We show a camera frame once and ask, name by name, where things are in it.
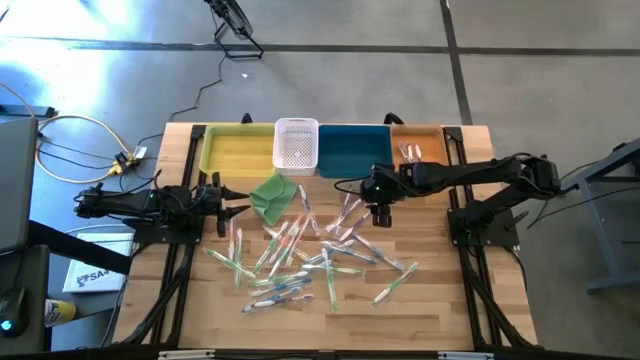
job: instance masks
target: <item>yellow container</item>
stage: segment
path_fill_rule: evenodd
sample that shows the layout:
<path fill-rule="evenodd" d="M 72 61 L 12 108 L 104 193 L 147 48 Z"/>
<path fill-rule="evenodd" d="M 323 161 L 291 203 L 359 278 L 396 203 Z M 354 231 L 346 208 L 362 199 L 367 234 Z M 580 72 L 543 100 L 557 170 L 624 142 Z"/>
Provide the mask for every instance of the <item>yellow container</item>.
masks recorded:
<path fill-rule="evenodd" d="M 200 170 L 225 177 L 269 177 L 274 173 L 274 124 L 207 125 Z"/>

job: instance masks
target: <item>wooden table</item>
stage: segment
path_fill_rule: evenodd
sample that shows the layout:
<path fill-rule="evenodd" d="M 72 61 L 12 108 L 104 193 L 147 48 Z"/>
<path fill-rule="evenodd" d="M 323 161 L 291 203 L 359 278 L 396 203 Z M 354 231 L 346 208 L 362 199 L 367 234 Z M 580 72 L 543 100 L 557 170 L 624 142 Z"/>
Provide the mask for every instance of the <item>wooden table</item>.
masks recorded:
<path fill-rule="evenodd" d="M 191 123 L 167 124 L 158 157 L 162 169 L 160 183 L 180 184 L 191 133 Z M 469 162 L 493 156 L 489 131 L 485 126 L 464 126 L 464 144 Z M 192 184 L 196 183 L 197 166 Z M 338 214 L 341 196 L 333 189 L 333 179 L 319 176 L 292 178 L 306 185 L 309 199 L 321 226 Z M 249 193 L 265 179 L 225 178 L 230 189 Z M 477 199 L 491 196 L 499 184 L 475 186 Z M 326 273 L 313 274 L 313 282 L 303 293 L 313 293 L 308 304 L 295 304 L 241 315 L 248 302 L 247 279 L 236 290 L 231 270 L 206 255 L 200 247 L 227 253 L 227 240 L 219 239 L 215 220 L 207 219 L 191 271 L 185 305 L 181 348 L 241 349 L 339 349 L 339 350 L 470 350 L 472 340 L 465 304 L 457 250 L 449 240 L 445 211 L 446 192 L 427 198 L 410 199 L 392 206 L 393 228 L 374 228 L 368 221 L 358 232 L 389 255 L 405 264 L 417 261 L 420 270 L 384 303 L 372 308 L 371 300 L 399 272 L 386 263 L 367 265 L 346 256 L 336 256 L 339 265 L 367 269 L 364 276 L 336 275 L 338 312 L 330 310 Z M 366 210 L 360 208 L 346 221 L 347 226 Z M 299 194 L 284 218 L 291 221 L 303 213 Z M 262 220 L 252 210 L 240 214 L 237 224 L 244 231 L 243 264 L 251 268 L 267 244 Z M 319 241 L 311 227 L 300 248 L 317 254 Z M 361 244 L 356 248 L 368 252 Z M 138 255 L 129 275 L 114 340 L 133 331 L 158 296 L 166 256 L 166 245 L 153 245 Z M 522 274 L 513 257 L 501 248 L 487 248 L 487 261 L 497 303 L 526 339 L 535 343 L 535 332 Z M 287 269 L 296 272 L 300 261 Z M 489 339 L 486 311 L 478 299 L 483 334 Z M 165 334 L 170 329 L 173 303 L 169 304 Z"/>

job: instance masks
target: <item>black cable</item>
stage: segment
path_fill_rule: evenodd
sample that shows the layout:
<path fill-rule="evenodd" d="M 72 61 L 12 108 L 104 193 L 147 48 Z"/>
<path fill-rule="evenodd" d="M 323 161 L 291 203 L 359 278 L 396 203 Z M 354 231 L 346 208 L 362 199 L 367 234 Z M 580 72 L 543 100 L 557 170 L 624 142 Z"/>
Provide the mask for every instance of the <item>black cable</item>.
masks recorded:
<path fill-rule="evenodd" d="M 516 254 L 516 252 L 513 251 L 512 248 L 508 246 L 503 246 L 503 248 L 507 250 L 507 252 L 510 253 L 514 259 L 516 259 L 516 261 L 518 262 L 518 265 L 520 265 L 520 271 L 522 271 L 522 280 L 524 281 L 524 290 L 527 291 L 528 290 L 527 272 L 524 270 L 524 265 L 522 264 L 522 260 L 520 260 L 520 257 L 518 256 L 518 254 Z"/>
<path fill-rule="evenodd" d="M 364 179 L 368 179 L 368 178 L 369 178 L 369 176 L 363 176 L 363 177 L 354 178 L 354 179 L 344 179 L 344 180 L 336 181 L 336 182 L 333 184 L 333 188 L 334 188 L 334 189 L 336 189 L 336 190 L 338 190 L 338 191 L 341 191 L 341 192 L 347 193 L 347 194 L 353 194 L 353 195 L 358 195 L 358 196 L 360 196 L 360 193 L 359 193 L 359 192 L 355 192 L 355 191 L 351 191 L 351 190 L 346 190 L 346 189 L 343 189 L 343 188 L 338 187 L 338 185 L 340 185 L 340 184 L 344 184 L 344 183 L 347 183 L 347 182 L 354 182 L 354 181 L 364 180 Z"/>
<path fill-rule="evenodd" d="M 208 89 L 208 88 L 210 88 L 210 87 L 212 87 L 212 86 L 214 86 L 214 85 L 216 85 L 216 84 L 218 84 L 218 83 L 222 82 L 222 62 L 223 62 L 226 58 L 227 58 L 227 55 L 225 54 L 225 55 L 222 57 L 222 60 L 220 60 L 220 62 L 218 63 L 218 80 L 216 80 L 216 81 L 212 82 L 211 84 L 207 84 L 207 85 L 205 85 L 205 86 L 201 87 L 201 88 L 200 88 L 200 90 L 198 90 L 198 96 L 196 97 L 196 101 L 194 101 L 194 102 L 193 102 L 193 106 L 192 106 L 192 107 L 190 107 L 190 108 L 183 109 L 183 110 L 176 111 L 176 112 L 172 113 L 172 114 L 169 116 L 169 122 L 172 122 L 172 121 L 173 121 L 173 118 L 174 118 L 176 115 L 178 115 L 178 114 L 182 114 L 182 113 L 185 113 L 185 112 L 188 112 L 188 111 L 191 111 L 191 110 L 195 110 L 195 109 L 197 109 L 197 108 L 200 106 L 200 97 L 202 96 L 202 91 L 204 91 L 205 89 Z"/>
<path fill-rule="evenodd" d="M 147 141 L 149 139 L 153 139 L 153 138 L 156 138 L 156 137 L 162 136 L 162 135 L 164 135 L 164 133 L 160 133 L 160 134 L 155 134 L 155 135 L 144 137 L 144 138 L 140 139 L 140 141 L 138 141 L 138 146 L 140 146 L 140 144 L 142 144 L 143 142 L 145 142 L 145 141 Z"/>
<path fill-rule="evenodd" d="M 116 296 L 116 302 L 113 304 L 113 311 L 111 312 L 111 316 L 109 317 L 109 323 L 107 324 L 107 331 L 105 331 L 104 336 L 102 337 L 102 341 L 100 341 L 100 347 L 104 347 L 104 344 L 107 342 L 107 337 L 109 337 L 109 333 L 111 332 L 111 328 L 113 327 L 113 320 L 116 317 L 116 313 L 118 312 L 118 305 L 120 304 L 120 298 L 122 294 L 124 294 L 124 288 L 127 285 L 129 279 L 125 279 L 122 282 L 122 286 L 120 287 L 120 291 L 118 291 L 118 296 Z"/>
<path fill-rule="evenodd" d="M 16 269 L 16 274 L 13 276 L 13 285 L 11 285 L 11 290 L 15 290 L 18 286 L 18 278 L 20 277 L 20 273 L 22 272 L 22 264 L 24 264 L 24 258 L 27 255 L 27 249 L 22 249 L 20 252 L 20 260 L 18 260 L 18 268 Z"/>
<path fill-rule="evenodd" d="M 580 169 L 582 169 L 582 168 L 584 168 L 584 167 L 587 167 L 587 166 L 589 166 L 589 165 L 593 165 L 593 164 L 597 163 L 598 161 L 599 161 L 599 160 L 596 160 L 596 161 L 592 161 L 592 162 L 590 162 L 590 163 L 586 163 L 586 164 L 582 164 L 582 165 L 578 166 L 577 168 L 575 168 L 575 169 L 573 169 L 573 170 L 569 171 L 568 173 L 566 173 L 565 175 L 563 175 L 563 176 L 560 178 L 560 181 L 562 181 L 562 179 L 566 178 L 567 176 L 569 176 L 569 175 L 573 174 L 574 172 L 576 172 L 576 171 L 578 171 L 578 170 L 580 170 Z M 547 208 L 547 205 L 549 205 L 549 201 L 550 201 L 550 200 L 551 200 L 551 199 L 545 200 L 544 204 L 542 204 L 542 207 L 540 208 L 540 211 L 538 211 L 538 214 L 536 215 L 535 219 L 533 219 L 533 222 L 532 222 L 531 224 L 527 225 L 527 230 L 529 230 L 529 228 L 530 228 L 533 224 L 535 224 L 535 223 L 538 221 L 538 219 L 540 219 L 540 216 L 542 216 L 542 213 L 543 213 L 543 212 L 544 212 L 544 210 Z"/>
<path fill-rule="evenodd" d="M 158 172 L 156 173 L 156 175 L 155 175 L 152 179 L 147 180 L 144 184 L 142 184 L 142 185 L 140 185 L 140 186 L 137 186 L 137 187 L 135 187 L 135 188 L 133 188 L 133 189 L 131 189 L 131 190 L 127 190 L 127 191 L 125 191 L 125 192 L 115 193 L 115 194 L 102 194 L 102 195 L 100 195 L 100 194 L 84 194 L 84 195 L 76 195 L 76 196 L 73 198 L 73 201 L 75 201 L 75 202 L 79 202 L 79 201 L 78 201 L 78 198 L 83 197 L 83 196 L 117 197 L 117 196 L 123 196 L 123 195 L 131 194 L 132 192 L 134 192 L 134 191 L 136 191 L 136 190 L 140 190 L 140 189 L 142 189 L 143 187 L 145 187 L 145 186 L 149 185 L 149 184 L 150 184 L 154 179 L 157 179 L 157 178 L 158 178 L 158 176 L 160 176 L 160 173 L 162 173 L 162 169 L 158 170 Z"/>
<path fill-rule="evenodd" d="M 124 187 L 122 186 L 122 178 L 124 177 L 124 171 L 120 174 L 120 178 L 118 179 L 118 185 L 120 185 L 120 191 L 124 192 Z"/>
<path fill-rule="evenodd" d="M 49 144 L 49 145 L 51 145 L 51 146 L 56 146 L 56 147 L 59 147 L 59 148 L 62 148 L 62 149 L 66 149 L 66 150 L 69 150 L 69 151 L 77 152 L 77 153 L 79 153 L 79 154 L 92 156 L 92 157 L 94 157 L 94 158 L 98 158 L 98 159 L 106 159 L 106 160 L 113 161 L 113 158 L 109 158 L 109 157 L 106 157 L 106 156 L 100 156 L 100 155 L 94 155 L 94 154 L 90 154 L 90 153 L 88 153 L 88 152 L 84 152 L 84 151 L 76 150 L 76 149 L 73 149 L 73 148 L 70 148 L 70 147 L 67 147 L 67 146 L 64 146 L 64 145 L 54 144 L 54 143 L 52 143 L 52 142 L 51 142 L 51 141 L 49 141 L 49 140 L 45 140 L 45 139 L 38 139 L 38 140 L 40 140 L 40 141 L 41 141 L 41 142 L 43 142 L 43 143 L 47 143 L 47 144 Z"/>
<path fill-rule="evenodd" d="M 118 220 L 118 221 L 122 221 L 122 220 L 124 220 L 124 218 L 119 218 L 119 217 L 117 217 L 117 216 L 113 216 L 113 215 L 109 215 L 109 214 L 107 214 L 107 215 L 105 215 L 105 216 L 106 216 L 106 217 L 108 217 L 108 218 L 110 218 L 110 219 L 113 219 L 113 220 Z"/>
<path fill-rule="evenodd" d="M 532 222 L 531 224 L 529 224 L 529 226 L 527 226 L 527 229 L 528 229 L 528 228 L 530 228 L 530 227 L 532 227 L 532 226 L 533 226 L 535 223 L 537 223 L 538 221 L 540 221 L 540 220 L 542 220 L 542 219 L 544 219 L 544 218 L 547 218 L 547 217 L 549 217 L 549 216 L 551 216 L 551 215 L 555 215 L 555 214 L 557 214 L 557 213 L 559 213 L 559 212 L 562 212 L 562 211 L 565 211 L 565 210 L 568 210 L 568 209 L 574 208 L 574 207 L 576 207 L 576 206 L 580 206 L 580 205 L 582 205 L 582 204 L 586 204 L 586 203 L 591 202 L 591 201 L 598 200 L 598 199 L 603 198 L 603 197 L 605 197 L 605 196 L 609 196 L 609 195 L 613 195 L 613 194 L 617 194 L 617 193 L 621 193 L 621 192 L 625 192 L 625 191 L 637 190 L 637 189 L 640 189 L 640 186 L 634 186 L 634 187 L 630 187 L 630 188 L 626 188 L 626 189 L 619 189 L 619 190 L 611 191 L 611 192 L 604 193 L 604 194 L 602 194 L 602 195 L 598 195 L 598 196 L 596 196 L 596 197 L 593 197 L 593 198 L 591 198 L 591 199 L 589 199 L 589 200 L 584 200 L 584 201 L 581 201 L 581 202 L 579 202 L 579 203 L 575 203 L 575 204 L 573 204 L 573 205 L 565 206 L 565 207 L 563 207 L 563 208 L 560 208 L 560 209 L 558 209 L 558 210 L 552 211 L 552 212 L 550 212 L 550 213 L 548 213 L 548 214 L 545 214 L 545 215 L 543 215 L 543 216 L 541 216 L 541 217 L 537 218 L 537 219 L 536 219 L 536 221 Z"/>
<path fill-rule="evenodd" d="M 66 161 L 66 162 L 68 162 L 68 163 L 71 163 L 71 164 L 73 164 L 73 165 L 77 165 L 77 166 L 80 166 L 80 167 L 83 167 L 83 168 L 96 169 L 96 170 L 102 170 L 102 169 L 111 169 L 111 168 L 113 167 L 113 165 L 109 165 L 109 166 L 102 166 L 102 167 L 98 167 L 98 166 L 90 166 L 90 165 L 83 165 L 83 164 L 77 163 L 77 162 L 75 162 L 75 161 L 71 161 L 71 160 L 69 160 L 69 159 L 65 159 L 65 158 L 60 157 L 60 156 L 58 156 L 58 155 L 49 154 L 48 152 L 46 152 L 46 151 L 42 151 L 42 150 L 40 150 L 40 149 L 36 149 L 36 151 L 38 151 L 38 152 L 39 152 L 39 153 L 41 153 L 41 154 L 44 154 L 44 155 L 47 155 L 47 156 L 51 156 L 52 158 L 56 158 L 56 159 L 59 159 L 59 160 L 62 160 L 62 161 Z"/>

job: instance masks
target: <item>wire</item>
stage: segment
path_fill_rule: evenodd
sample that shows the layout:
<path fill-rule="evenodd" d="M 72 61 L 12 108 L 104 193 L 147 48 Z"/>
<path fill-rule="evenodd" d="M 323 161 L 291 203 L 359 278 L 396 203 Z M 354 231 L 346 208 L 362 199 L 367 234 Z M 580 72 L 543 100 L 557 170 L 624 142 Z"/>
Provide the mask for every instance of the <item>wire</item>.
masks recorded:
<path fill-rule="evenodd" d="M 72 230 L 67 230 L 64 233 L 65 234 L 71 234 L 74 232 L 78 232 L 78 231 L 82 231 L 82 230 L 89 230 L 89 229 L 97 229 L 97 228 L 104 228 L 104 227 L 128 227 L 125 224 L 99 224 L 99 225 L 89 225 L 89 226 L 83 226 L 83 227 L 79 227 L 79 228 L 75 228 Z"/>
<path fill-rule="evenodd" d="M 116 302 L 113 304 L 113 311 L 111 312 L 111 316 L 109 317 L 109 323 L 107 324 L 107 331 L 105 331 L 104 336 L 102 337 L 102 341 L 100 341 L 100 347 L 104 347 L 104 344 L 107 342 L 107 338 L 109 337 L 109 333 L 111 332 L 111 327 L 113 326 L 113 320 L 115 320 L 116 313 L 118 312 L 118 305 L 120 305 L 120 298 L 122 294 L 124 294 L 124 288 L 127 286 L 127 282 L 129 279 L 126 279 L 122 282 L 122 286 L 120 287 L 120 291 L 118 291 L 118 296 L 116 296 Z"/>
<path fill-rule="evenodd" d="M 193 102 L 193 106 L 192 106 L 192 107 L 190 107 L 190 108 L 183 109 L 183 110 L 179 110 L 179 111 L 176 111 L 176 112 L 172 113 L 172 114 L 169 116 L 169 122 L 172 122 L 172 121 L 173 121 L 173 118 L 174 118 L 176 115 L 178 115 L 178 114 L 186 113 L 186 112 L 188 112 L 188 111 L 191 111 L 191 110 L 195 110 L 195 109 L 197 109 L 197 108 L 200 106 L 200 97 L 202 96 L 202 92 L 203 92 L 204 90 L 206 90 L 206 89 L 208 89 L 208 88 L 210 88 L 210 87 L 212 87 L 212 86 L 214 86 L 214 85 L 216 85 L 216 84 L 218 84 L 218 83 L 221 83 L 221 82 L 222 82 L 222 62 L 223 62 L 226 58 L 227 58 L 227 55 L 225 54 L 225 55 L 222 57 L 222 60 L 220 60 L 220 62 L 218 63 L 218 80 L 216 80 L 216 81 L 212 82 L 211 84 L 207 84 L 207 85 L 205 85 L 205 86 L 201 87 L 201 88 L 200 88 L 200 90 L 198 90 L 198 96 L 196 97 L 196 101 L 194 101 L 194 102 Z"/>
<path fill-rule="evenodd" d="M 580 170 L 580 169 L 582 169 L 584 167 L 587 167 L 589 165 L 593 165 L 593 164 L 597 163 L 598 161 L 599 160 L 596 160 L 596 161 L 592 161 L 590 163 L 586 163 L 586 164 L 582 164 L 582 165 L 578 166 L 577 168 L 575 168 L 575 169 L 569 171 L 568 173 L 566 173 L 565 175 L 563 175 L 560 178 L 560 181 L 562 181 L 562 179 L 566 178 L 567 176 L 573 174 L 574 172 L 576 172 L 576 171 L 578 171 L 578 170 Z M 533 222 L 531 222 L 531 224 L 527 225 L 527 230 L 529 230 L 529 228 L 531 228 L 531 226 L 533 226 L 533 224 L 535 224 L 538 221 L 538 219 L 540 219 L 540 216 L 542 216 L 542 213 L 547 208 L 547 205 L 549 205 L 549 201 L 550 200 L 551 199 L 545 200 L 544 204 L 542 204 L 542 207 L 540 208 L 540 211 L 538 211 L 538 214 L 536 215 L 535 219 L 533 219 Z"/>
<path fill-rule="evenodd" d="M 76 149 L 73 149 L 73 148 L 70 148 L 70 147 L 66 147 L 66 146 L 64 146 L 64 145 L 59 145 L 59 144 L 52 143 L 52 142 L 51 142 L 51 141 L 49 141 L 49 140 L 45 140 L 45 139 L 38 139 L 38 140 L 40 140 L 40 141 L 42 141 L 42 142 L 44 142 L 44 143 L 47 143 L 47 144 L 49 144 L 49 145 L 51 145 L 51 146 L 56 146 L 56 147 L 59 147 L 59 148 L 62 148 L 62 149 L 66 149 L 66 150 L 69 150 L 69 151 L 77 152 L 77 153 L 79 153 L 79 154 L 92 156 L 92 157 L 95 157 L 95 158 L 98 158 L 98 159 L 106 159 L 106 160 L 113 161 L 113 158 L 108 158 L 108 157 L 106 157 L 106 156 L 100 156 L 100 155 L 90 154 L 90 153 L 87 153 L 87 152 L 84 152 L 84 151 L 80 151 L 80 150 L 76 150 Z"/>
<path fill-rule="evenodd" d="M 598 195 L 598 196 L 593 197 L 591 199 L 584 200 L 584 201 L 581 201 L 579 203 L 575 203 L 573 205 L 565 206 L 563 208 L 560 208 L 558 210 L 552 211 L 552 212 L 550 212 L 548 214 L 545 214 L 545 215 L 537 218 L 534 222 L 532 222 L 531 224 L 529 224 L 529 226 L 527 226 L 527 229 L 532 227 L 535 223 L 541 221 L 542 219 L 547 218 L 547 217 L 549 217 L 551 215 L 555 215 L 555 214 L 557 214 L 559 212 L 562 212 L 562 211 L 565 211 L 565 210 L 569 210 L 571 208 L 574 208 L 576 206 L 580 206 L 582 204 L 586 204 L 586 203 L 591 202 L 591 201 L 598 200 L 598 199 L 603 198 L 605 196 L 609 196 L 609 195 L 613 195 L 613 194 L 617 194 L 617 193 L 621 193 L 621 192 L 625 192 L 625 191 L 637 190 L 637 189 L 640 189 L 640 186 L 634 186 L 634 187 L 630 187 L 630 188 L 626 188 L 626 189 L 619 189 L 619 190 L 611 191 L 611 192 L 608 192 L 608 193 L 604 193 L 602 195 Z"/>
<path fill-rule="evenodd" d="M 368 179 L 368 178 L 369 178 L 369 176 L 363 176 L 363 177 L 360 177 L 360 178 L 345 179 L 345 180 L 336 181 L 336 182 L 333 184 L 333 187 L 334 187 L 334 189 L 336 189 L 336 190 L 338 190 L 338 191 L 341 191 L 341 192 L 343 192 L 343 193 L 353 194 L 353 195 L 358 195 L 358 196 L 360 196 L 360 193 L 359 193 L 359 192 L 355 192 L 355 191 L 351 191 L 351 190 L 346 190 L 346 189 L 343 189 L 343 188 L 338 187 L 338 185 L 340 185 L 340 184 L 344 184 L 344 183 L 347 183 L 347 182 L 354 182 L 354 181 L 364 180 L 364 179 Z"/>
<path fill-rule="evenodd" d="M 162 135 L 164 135 L 164 133 L 160 133 L 160 134 L 155 134 L 155 135 L 144 137 L 144 138 L 140 139 L 140 141 L 138 141 L 138 146 L 140 146 L 140 144 L 142 144 L 146 140 L 153 139 L 153 138 L 156 138 L 156 137 L 162 136 Z"/>
<path fill-rule="evenodd" d="M 120 221 L 124 220 L 124 218 L 119 218 L 117 216 L 113 216 L 113 215 L 109 215 L 109 214 L 107 214 L 105 216 L 110 218 L 110 219 L 113 219 L 113 220 L 120 220 Z"/>
<path fill-rule="evenodd" d="M 24 104 L 24 107 L 27 108 L 27 111 L 29 112 L 29 115 L 31 115 L 32 118 L 36 117 L 36 115 L 33 113 L 33 110 L 31 110 L 31 106 L 29 106 L 29 104 L 27 104 L 27 102 L 25 101 L 25 99 L 22 98 L 22 96 L 18 95 L 17 92 L 11 90 L 11 88 L 9 88 L 7 85 L 5 85 L 3 83 L 0 83 L 0 86 L 2 86 L 3 88 L 7 89 L 7 91 L 9 91 L 15 97 L 17 97 L 20 101 L 22 101 L 22 103 Z"/>
<path fill-rule="evenodd" d="M 513 251 L 512 248 L 508 246 L 503 246 L 503 248 L 507 250 L 507 252 L 510 253 L 514 259 L 516 259 L 516 261 L 518 262 L 518 265 L 520 265 L 520 271 L 522 272 L 522 280 L 524 281 L 524 291 L 528 291 L 527 272 L 524 270 L 524 265 L 522 264 L 522 260 L 520 260 L 520 257 L 518 256 L 518 254 L 516 254 L 516 252 Z"/>
<path fill-rule="evenodd" d="M 59 159 L 59 160 L 62 160 L 62 161 L 66 161 L 66 162 L 71 163 L 73 165 L 77 165 L 77 166 L 80 166 L 80 167 L 83 167 L 83 168 L 87 168 L 87 169 L 102 170 L 102 169 L 111 169 L 113 167 L 113 165 L 109 165 L 109 166 L 83 165 L 83 164 L 77 163 L 75 161 L 72 161 L 72 160 L 69 160 L 69 159 L 65 159 L 65 158 L 60 157 L 58 155 L 49 154 L 48 152 L 40 150 L 40 149 L 36 149 L 36 151 L 39 152 L 39 153 L 42 153 L 44 155 L 51 156 L 52 158 L 56 158 L 56 159 Z"/>
<path fill-rule="evenodd" d="M 182 201 L 180 201 L 180 199 L 178 199 L 178 197 L 177 197 L 177 196 L 173 195 L 172 193 L 170 193 L 170 192 L 168 192 L 168 191 L 165 191 L 164 189 L 161 189 L 161 188 L 158 186 L 158 175 L 156 175 L 156 176 L 151 180 L 151 181 L 153 181 L 153 186 L 156 188 L 156 190 L 158 190 L 158 191 L 159 191 L 160 193 L 162 193 L 162 194 L 169 195 L 170 197 L 172 197 L 172 198 L 173 198 L 173 200 L 175 200 L 175 201 L 178 203 L 178 205 L 180 205 L 180 208 L 182 209 L 182 211 L 187 211 L 187 208 L 185 208 L 185 207 L 184 207 L 184 204 L 182 204 Z"/>
<path fill-rule="evenodd" d="M 102 126 L 103 128 L 105 128 L 105 130 L 107 130 L 109 132 L 109 134 L 111 134 L 111 136 L 113 136 L 114 139 L 116 139 L 116 141 L 118 142 L 120 147 L 122 147 L 122 149 L 127 154 L 127 156 L 128 157 L 132 156 L 131 152 L 127 149 L 127 147 L 124 145 L 122 140 L 120 140 L 118 135 L 116 135 L 116 133 L 114 133 L 113 130 L 111 130 L 111 128 L 109 128 L 102 121 L 96 120 L 94 118 L 90 118 L 90 117 L 87 117 L 87 116 L 81 116 L 81 115 L 58 115 L 58 116 L 54 116 L 52 118 L 49 118 L 49 119 L 46 119 L 46 120 L 43 120 L 42 122 L 40 122 L 40 124 L 38 125 L 38 131 L 42 131 L 51 122 L 57 121 L 57 120 L 61 120 L 61 119 L 83 119 L 83 120 L 91 121 L 91 122 L 93 122 L 95 124 L 98 124 L 98 125 Z M 109 176 L 111 176 L 111 175 L 113 175 L 115 173 L 115 167 L 112 167 L 110 171 L 108 171 L 106 174 L 104 174 L 103 176 L 101 176 L 101 177 L 99 177 L 97 179 L 72 180 L 72 179 L 63 178 L 61 176 L 55 175 L 54 173 L 49 171 L 46 167 L 44 167 L 44 165 L 40 161 L 40 145 L 41 144 L 36 145 L 36 150 L 37 150 L 37 152 L 36 152 L 36 163 L 38 164 L 38 166 L 40 166 L 40 168 L 45 173 L 47 173 L 49 176 L 51 176 L 51 177 L 53 177 L 55 179 L 58 179 L 60 181 L 69 182 L 69 183 L 73 183 L 73 184 L 90 184 L 90 183 L 102 181 L 102 180 L 106 179 L 107 177 L 109 177 Z"/>

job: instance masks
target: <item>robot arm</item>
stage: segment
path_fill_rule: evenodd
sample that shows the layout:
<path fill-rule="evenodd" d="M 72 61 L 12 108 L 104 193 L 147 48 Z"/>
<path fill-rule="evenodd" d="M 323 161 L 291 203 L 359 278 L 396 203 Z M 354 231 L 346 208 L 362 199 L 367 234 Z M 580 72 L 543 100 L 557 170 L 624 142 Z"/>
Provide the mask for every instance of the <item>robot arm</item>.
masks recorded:
<path fill-rule="evenodd" d="M 484 201 L 467 204 L 458 220 L 466 228 L 481 227 L 493 216 L 527 199 L 550 199 L 560 190 L 556 166 L 546 157 L 515 154 L 500 160 L 445 166 L 439 163 L 402 164 L 393 168 L 375 165 L 360 184 L 360 197 L 369 206 L 373 225 L 391 227 L 389 205 L 406 197 L 438 193 L 450 186 L 504 182 L 508 187 Z"/>

